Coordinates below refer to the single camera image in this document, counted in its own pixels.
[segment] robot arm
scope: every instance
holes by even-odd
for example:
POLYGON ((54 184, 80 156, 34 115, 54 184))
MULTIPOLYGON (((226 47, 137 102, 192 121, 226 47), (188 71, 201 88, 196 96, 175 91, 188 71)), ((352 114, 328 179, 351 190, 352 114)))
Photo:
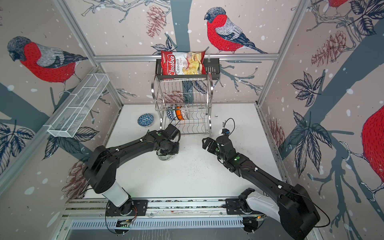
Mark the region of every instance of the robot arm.
POLYGON ((131 210, 131 196, 116 182, 116 169, 125 162, 150 151, 157 151, 158 155, 177 154, 179 142, 172 142, 180 131, 169 124, 165 130, 148 132, 144 137, 132 142, 105 148, 99 146, 91 158, 85 162, 84 177, 88 180, 95 193, 103 194, 122 215, 131 210))
POLYGON ((260 211, 255 208, 262 204, 270 211, 264 213, 275 215, 274 218, 280 220, 283 228, 296 240, 304 239, 319 222, 320 216, 304 187, 299 184, 293 187, 257 167, 247 156, 236 152, 227 135, 219 136, 216 140, 207 137, 202 142, 203 148, 208 148, 208 152, 215 154, 230 172, 250 181, 268 194, 277 205, 275 209, 279 209, 279 217, 271 210, 273 203, 268 202, 264 196, 260 199, 262 195, 252 193, 253 189, 247 189, 239 196, 240 208, 244 212, 260 211))

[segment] bird illustration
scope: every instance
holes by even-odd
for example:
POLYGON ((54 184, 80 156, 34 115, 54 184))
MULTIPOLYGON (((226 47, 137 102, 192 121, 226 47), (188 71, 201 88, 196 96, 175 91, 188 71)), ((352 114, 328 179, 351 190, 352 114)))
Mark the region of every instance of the bird illustration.
POLYGON ((51 83, 63 83, 75 75, 76 66, 87 57, 34 43, 26 37, 17 36, 8 42, 9 56, 13 61, 20 60, 36 77, 51 83))
POLYGON ((367 121, 364 123, 362 128, 362 145, 363 145, 363 154, 357 154, 351 152, 348 148, 348 144, 346 142, 341 142, 345 144, 348 157, 345 159, 349 160, 351 154, 361 157, 366 160, 373 171, 380 177, 381 185, 372 190, 370 189, 366 183, 360 182, 361 185, 365 186, 368 191, 372 193, 372 198, 368 199, 372 202, 376 201, 375 194, 384 189, 384 106, 381 107, 377 112, 375 112, 372 116, 370 116, 367 121))
POLYGON ((346 3, 347 1, 348 0, 325 0, 325 2, 328 4, 328 8, 327 8, 327 10, 325 10, 323 15, 326 16, 326 13, 327 13, 329 7, 336 8, 336 14, 334 15, 334 17, 337 15, 341 15, 341 13, 337 10, 337 8, 339 6, 341 6, 342 4, 346 3))
POLYGON ((207 20, 208 39, 218 52, 231 51, 235 53, 238 49, 249 48, 266 53, 258 49, 243 33, 241 28, 231 22, 225 10, 221 7, 213 7, 207 11, 204 17, 207 20))

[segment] white wire basket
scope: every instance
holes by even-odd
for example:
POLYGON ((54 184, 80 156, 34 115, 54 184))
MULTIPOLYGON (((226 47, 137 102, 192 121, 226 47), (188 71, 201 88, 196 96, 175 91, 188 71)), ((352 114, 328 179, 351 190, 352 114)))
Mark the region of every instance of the white wire basket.
POLYGON ((159 79, 156 75, 151 90, 160 129, 172 123, 182 135, 210 133, 213 94, 210 73, 207 78, 159 79))
POLYGON ((107 74, 94 73, 49 127, 54 137, 73 137, 109 83, 107 74))

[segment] red chips bag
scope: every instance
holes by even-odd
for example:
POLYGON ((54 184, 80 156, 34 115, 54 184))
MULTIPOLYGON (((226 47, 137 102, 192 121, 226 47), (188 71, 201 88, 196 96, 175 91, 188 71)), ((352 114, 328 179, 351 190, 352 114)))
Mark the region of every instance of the red chips bag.
POLYGON ((161 52, 163 75, 207 74, 203 65, 205 51, 200 53, 161 52))

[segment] white table surface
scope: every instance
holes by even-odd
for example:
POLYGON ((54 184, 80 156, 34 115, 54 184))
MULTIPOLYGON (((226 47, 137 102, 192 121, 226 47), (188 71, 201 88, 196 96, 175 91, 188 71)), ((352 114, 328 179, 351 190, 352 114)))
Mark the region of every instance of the white table surface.
MULTIPOLYGON (((237 152, 249 157, 259 168, 281 180, 263 127, 253 104, 213 104, 211 138, 219 136, 222 122, 233 118, 236 128, 230 135, 237 152)), ((136 140, 146 131, 159 129, 160 119, 154 105, 125 105, 106 147, 136 140), (153 113, 149 128, 137 124, 144 113, 153 113)), ((233 123, 228 121, 227 129, 233 123)), ((140 155, 117 169, 116 180, 135 197, 235 197, 248 187, 249 181, 229 172, 211 153, 202 148, 202 139, 209 135, 182 136, 180 150, 173 159, 160 161, 156 152, 140 155)), ((104 198, 88 190, 84 198, 104 198)))

